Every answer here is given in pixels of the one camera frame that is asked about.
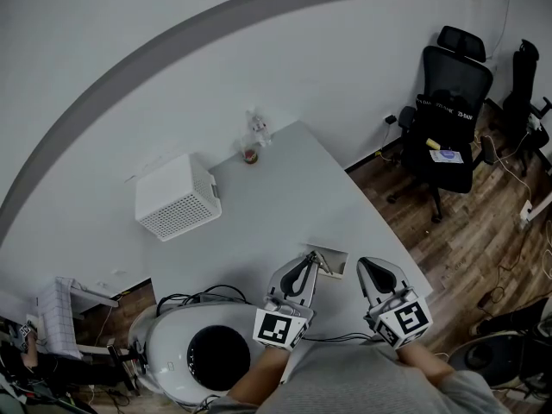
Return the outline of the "clear crumpled plastic bottle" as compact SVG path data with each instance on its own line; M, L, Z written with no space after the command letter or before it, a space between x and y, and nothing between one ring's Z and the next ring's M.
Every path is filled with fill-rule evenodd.
M272 144L272 135L269 132L264 117L256 110L246 111L248 126L254 137L254 140L261 147L266 147Z

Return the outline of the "white dome device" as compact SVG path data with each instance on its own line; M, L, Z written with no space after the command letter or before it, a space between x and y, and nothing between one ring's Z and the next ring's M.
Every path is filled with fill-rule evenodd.
M209 302L163 313L156 306L131 325L129 344L142 355L141 383L182 405L222 396L263 351L253 340L256 307Z

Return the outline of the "black flat screen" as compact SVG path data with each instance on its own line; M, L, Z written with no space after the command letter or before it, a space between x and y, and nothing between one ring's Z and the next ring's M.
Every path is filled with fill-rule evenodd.
M126 354L121 349L116 348L113 344L107 346L111 359L115 364L116 370L121 374L122 382L129 392L138 394L139 390L135 385L135 379L125 367L128 361L133 361L137 358L137 353L131 348Z

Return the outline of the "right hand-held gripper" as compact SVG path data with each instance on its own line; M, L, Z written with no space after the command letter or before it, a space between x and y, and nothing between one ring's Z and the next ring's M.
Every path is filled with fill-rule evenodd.
M432 325L425 298L407 287L408 279L399 266L380 258L361 257L357 274L363 296L371 306L366 315L368 325L391 348L415 341ZM381 303L380 295L389 293L394 294Z

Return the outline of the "person's right forearm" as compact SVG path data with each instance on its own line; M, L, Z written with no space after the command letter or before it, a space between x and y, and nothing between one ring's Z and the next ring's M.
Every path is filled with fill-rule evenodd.
M433 385L440 383L455 370L419 342L411 342L396 350L399 360L409 367L419 369Z

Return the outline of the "dark dome device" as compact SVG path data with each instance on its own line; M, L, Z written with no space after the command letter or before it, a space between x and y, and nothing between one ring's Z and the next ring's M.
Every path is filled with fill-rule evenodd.
M517 332L478 337L449 355L448 364L457 371L478 373L490 387L523 383L542 376L542 348Z

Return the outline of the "white glasses case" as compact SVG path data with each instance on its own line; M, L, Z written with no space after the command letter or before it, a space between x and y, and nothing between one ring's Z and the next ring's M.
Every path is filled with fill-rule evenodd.
M317 251L325 259L329 272L319 268L317 273L319 276L326 276L331 279L343 278L349 256L348 252L314 244L306 244L305 247L308 252Z

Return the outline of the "white and blue packet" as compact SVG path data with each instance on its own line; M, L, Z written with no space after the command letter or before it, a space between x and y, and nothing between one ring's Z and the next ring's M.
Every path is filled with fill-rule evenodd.
M464 161L460 152L456 152L448 149L430 150L431 159L435 163L450 163L450 164L463 164Z

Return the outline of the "black office chair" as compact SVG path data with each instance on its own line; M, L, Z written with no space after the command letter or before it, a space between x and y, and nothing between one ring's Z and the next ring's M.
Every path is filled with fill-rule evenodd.
M527 161L532 154L549 142L549 133L541 123L552 110L552 102L546 97L544 106L538 109L532 104L533 86L540 55L536 46L522 39L512 59L512 89L503 102L506 136L516 144L514 154L522 164L521 177L527 175Z

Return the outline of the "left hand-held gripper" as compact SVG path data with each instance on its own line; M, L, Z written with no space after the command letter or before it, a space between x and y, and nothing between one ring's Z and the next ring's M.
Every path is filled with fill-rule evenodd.
M255 314L253 339L291 352L311 326L309 308L317 282L318 264L309 254L278 269L269 281L264 307Z

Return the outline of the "black mesh chair with headrest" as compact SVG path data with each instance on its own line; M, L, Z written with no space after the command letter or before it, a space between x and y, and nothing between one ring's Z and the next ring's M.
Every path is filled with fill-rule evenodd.
M440 191L470 192L477 166L495 161L491 139L480 140L476 156L471 148L493 76L484 66L486 50L482 39L452 26L443 27L436 44L423 49L422 62L423 92L398 117L403 145L398 160L413 181L389 195L387 201L394 204L411 190L427 185L436 205L431 221L439 223ZM426 145L428 138L439 143L441 149L460 152L464 163L435 163L430 156L432 148Z

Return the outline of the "person's left forearm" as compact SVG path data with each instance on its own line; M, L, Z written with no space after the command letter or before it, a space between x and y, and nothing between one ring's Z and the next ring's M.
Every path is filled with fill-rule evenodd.
M240 403L262 405L278 388L290 356L287 350L266 347L228 396Z

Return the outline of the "person's grey sweater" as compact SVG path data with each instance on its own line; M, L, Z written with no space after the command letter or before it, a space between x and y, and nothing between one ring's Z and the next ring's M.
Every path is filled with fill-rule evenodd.
M260 406L228 394L207 414L511 414L477 373L433 386L385 344L317 345Z

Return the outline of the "white perforated storage basket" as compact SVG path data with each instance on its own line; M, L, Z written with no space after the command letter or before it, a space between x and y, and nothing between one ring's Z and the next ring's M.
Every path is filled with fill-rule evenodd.
M215 178L183 154L139 179L135 220L166 242L222 215Z

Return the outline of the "clear cup with red base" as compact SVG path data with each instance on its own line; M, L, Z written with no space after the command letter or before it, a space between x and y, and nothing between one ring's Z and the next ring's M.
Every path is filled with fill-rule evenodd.
M257 151L257 141L251 134L242 134L238 138L238 146L243 161L248 165L255 164L259 157Z

